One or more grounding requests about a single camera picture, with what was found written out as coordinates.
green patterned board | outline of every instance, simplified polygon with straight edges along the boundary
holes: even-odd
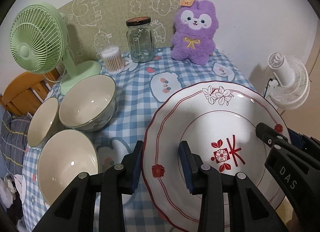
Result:
[[[68,17],[68,43],[76,64],[99,58],[104,46],[127,52],[125,21],[151,17],[155,47],[170,46],[180,0],[73,0],[59,11]]]

plaid cloth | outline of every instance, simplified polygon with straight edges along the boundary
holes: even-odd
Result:
[[[189,60],[171,59],[170,48],[157,48],[153,62],[136,64],[130,54],[123,54],[125,70],[112,75],[117,85],[117,110],[111,121],[102,129],[86,133],[97,149],[102,169],[121,162],[123,156],[131,153],[137,140],[143,140],[148,124],[158,107],[173,92],[191,84],[209,81],[233,81],[253,89],[231,61],[217,50],[207,65],[195,65]],[[107,74],[102,68],[100,74]],[[61,102],[63,95],[58,93],[59,84],[52,87],[48,97],[56,96]],[[23,176],[26,180],[26,197],[23,212],[27,229],[31,231],[48,209],[38,187],[36,177],[37,162],[41,149],[28,146],[25,155]],[[100,196],[97,196],[94,231],[98,227]],[[124,220],[128,232],[173,231],[154,208],[142,177],[136,192],[123,195]]]
[[[30,119],[25,116],[11,116],[6,111],[0,123],[0,150],[8,172],[22,174],[22,164],[27,148],[27,134]]]

bowl rim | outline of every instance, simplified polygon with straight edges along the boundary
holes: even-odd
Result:
[[[63,123],[63,121],[61,120],[61,117],[60,117],[60,109],[61,109],[63,100],[64,100],[64,98],[67,96],[68,92],[71,91],[71,90],[73,89],[73,87],[75,87],[76,85],[80,84],[80,83],[83,82],[84,80],[89,79],[89,78],[91,78],[91,77],[93,77],[93,76],[100,76],[100,75],[101,75],[101,76],[106,76],[106,77],[110,78],[110,79],[113,81],[114,85],[115,85],[115,90],[114,90],[114,92],[113,92],[113,96],[112,96],[111,100],[109,100],[108,104],[105,106],[105,108],[104,108],[98,115],[96,115],[94,118],[90,119],[89,121],[85,122],[84,124],[80,124],[80,125],[77,125],[77,126],[68,126],[68,125],[65,125],[65,124]],[[60,119],[61,123],[62,123],[65,127],[68,127],[68,128],[79,128],[79,127],[83,127],[83,126],[91,123],[92,121],[94,121],[95,119],[97,119],[99,116],[101,116],[101,114],[102,114],[102,113],[106,110],[106,108],[110,105],[111,101],[113,101],[113,99],[115,98],[115,96],[116,96],[116,91],[117,91],[117,85],[116,85],[115,80],[114,80],[113,78],[111,78],[110,76],[105,75],[105,74],[97,74],[97,75],[93,75],[93,76],[89,76],[89,77],[87,77],[87,78],[84,78],[84,79],[81,80],[80,82],[78,82],[78,83],[77,83],[76,85],[74,85],[74,86],[66,93],[66,95],[63,97],[63,99],[62,99],[62,101],[61,101],[61,103],[60,103],[60,108],[59,108],[59,119]]]
[[[86,134],[84,134],[83,132],[81,132],[81,131],[79,131],[79,130],[75,130],[75,129],[65,129],[65,130],[59,131],[59,132],[56,133],[56,134],[59,134],[59,133],[64,132],[64,131],[68,131],[68,132],[69,132],[69,131],[76,131],[76,132],[81,133],[82,135],[84,135],[84,136],[89,140],[90,144],[92,145],[92,147],[93,147],[93,149],[94,149],[94,151],[95,151],[95,153],[96,153],[97,165],[98,165],[98,172],[97,172],[97,174],[99,174],[100,171],[101,171],[100,161],[99,161],[97,149],[94,147],[92,141],[87,137]],[[44,149],[44,147],[41,149],[41,152],[40,152],[40,155],[39,155],[39,158],[38,158],[38,162],[37,162],[37,180],[38,180],[38,187],[39,187],[39,190],[40,190],[40,192],[41,192],[41,195],[42,195],[43,199],[46,201],[47,204],[49,204],[49,205],[51,206],[54,202],[50,203],[50,202],[47,200],[47,198],[44,196],[43,190],[41,189],[40,182],[39,182],[39,171],[38,171],[39,168],[38,168],[38,164],[39,164],[39,160],[40,160],[41,154],[42,154],[42,152],[43,152],[43,149]]]
[[[39,142],[39,144],[37,144],[37,145],[30,145],[28,140],[29,140],[29,130],[30,130],[31,123],[32,123],[34,117],[36,116],[37,111],[39,110],[39,108],[41,108],[41,107],[42,107],[48,100],[50,100],[50,99],[55,99],[55,100],[57,101],[57,103],[58,103],[57,111],[56,111],[56,113],[55,113],[55,115],[54,115],[54,118],[53,118],[53,120],[52,120],[52,123],[50,124],[49,129],[47,130],[47,132],[45,133],[45,136],[44,136],[43,139]],[[59,100],[58,100],[56,97],[50,97],[50,98],[48,98],[47,100],[45,100],[45,101],[40,105],[39,108],[37,109],[36,113],[33,115],[32,119],[31,119],[30,126],[29,126],[29,129],[28,129],[28,134],[27,134],[27,142],[28,142],[28,145],[29,145],[30,147],[32,147],[32,148],[37,147],[38,145],[40,145],[40,144],[45,140],[46,136],[48,135],[48,133],[49,133],[51,127],[52,127],[53,122],[54,122],[54,121],[56,120],[56,118],[57,118],[57,114],[59,114],[59,109],[60,109]]]

mason jar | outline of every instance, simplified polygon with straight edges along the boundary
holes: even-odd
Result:
[[[150,62],[155,58],[150,17],[138,17],[126,22],[127,40],[133,62]]]

silver screw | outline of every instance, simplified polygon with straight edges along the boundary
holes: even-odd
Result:
[[[80,179],[84,179],[85,177],[87,177],[87,173],[86,172],[82,172],[82,173],[79,173],[78,174],[78,177],[80,178]]]
[[[201,169],[204,171],[208,171],[208,170],[210,170],[210,165],[203,164],[203,165],[201,165]]]
[[[115,169],[117,171],[122,170],[123,169],[123,165],[122,164],[117,164],[117,165],[115,165]]]
[[[238,173],[237,176],[239,179],[245,179],[247,177],[244,173]]]

